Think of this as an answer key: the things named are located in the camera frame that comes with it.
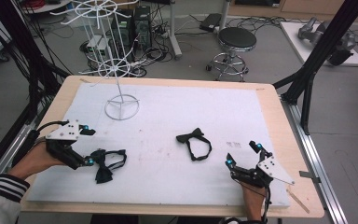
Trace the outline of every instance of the robotic hand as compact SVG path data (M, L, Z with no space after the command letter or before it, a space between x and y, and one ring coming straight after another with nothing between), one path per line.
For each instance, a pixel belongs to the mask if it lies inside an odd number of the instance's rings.
M271 152L267 152L261 144L256 144L254 141L251 141L249 146L256 154L260 153L259 163L254 169L244 169L237 166L237 163L228 153L226 166L230 171L232 179L258 188L268 188L274 178L291 185L295 184L295 181L286 173L278 161L275 160Z
M316 44L321 39L322 35L326 31L329 26L329 21L322 22L318 28L316 28L315 32L313 30L313 24L316 22L316 18L312 17L307 24L298 29L298 38L299 39L308 39L312 46L316 46ZM340 41L336 44L335 49L331 53L330 57L327 58L327 61L334 66L340 65L344 63L347 59L349 59L353 53L351 50L356 46L355 35L347 32Z
M73 151L71 145L77 141L79 135L94 135L95 131L89 129L89 126L87 125L81 125L77 121L68 120L47 123L38 130L30 131L13 159L13 166L16 165L34 146L40 131L53 124L60 124L61 126L45 137L47 151L51 154L51 156L62 161L74 170L80 166L92 166L94 164L93 159L90 159L90 157L83 158Z

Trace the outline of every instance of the stool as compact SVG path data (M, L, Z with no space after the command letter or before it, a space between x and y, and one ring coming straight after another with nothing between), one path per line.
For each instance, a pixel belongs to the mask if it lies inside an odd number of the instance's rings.
M237 52L254 49L255 35L239 27L227 27L219 32L218 39L225 52L214 56L213 60L206 65L206 70L211 71L212 68L216 68L220 72L216 81L219 81L223 74L227 74L240 75L241 82L244 82L243 75L249 72L249 68Z

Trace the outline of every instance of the black bow tie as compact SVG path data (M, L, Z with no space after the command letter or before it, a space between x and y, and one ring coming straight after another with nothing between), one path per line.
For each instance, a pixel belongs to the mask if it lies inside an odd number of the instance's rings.
M201 131L200 128L197 128L196 130L194 130L192 133L187 133L187 134L181 134L181 135L177 135L176 136L176 140L178 140L178 142L180 143L186 143L188 151L190 152L190 157L192 161L202 161L208 158L209 154L212 151L212 145L211 142L203 137L204 133ZM195 157L193 152L191 151L191 147L190 147L190 142L188 141L190 138L197 138L200 141L207 143L209 145L209 151L208 154L206 154L205 156L200 156L200 157Z
M118 155L121 155L124 157L123 161L118 161L113 164L110 164L109 166L106 166L105 159L106 155L116 153ZM111 181L112 178L112 170L115 170L119 167L124 166L126 163L127 155L126 150L121 149L119 151L108 151L106 152L105 149L98 149L91 153L90 155L95 162L97 162L100 165L100 169L98 169L97 175L95 176L95 180L97 181L97 184L106 183L108 181Z

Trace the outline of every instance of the human hand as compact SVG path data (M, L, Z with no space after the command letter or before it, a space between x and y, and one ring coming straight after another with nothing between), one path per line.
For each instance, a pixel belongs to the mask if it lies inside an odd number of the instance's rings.
M245 202L245 213L248 220L261 221L261 207L266 197L266 189L240 182L242 187L243 201Z
M28 176L40 173L51 166L64 165L53 158L46 150L46 142L36 144L7 174L25 180Z

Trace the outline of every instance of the white sleeve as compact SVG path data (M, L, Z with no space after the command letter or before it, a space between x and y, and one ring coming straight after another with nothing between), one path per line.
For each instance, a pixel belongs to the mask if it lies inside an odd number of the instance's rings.
M0 175L0 224L14 224L19 216L20 200L30 185L12 175Z

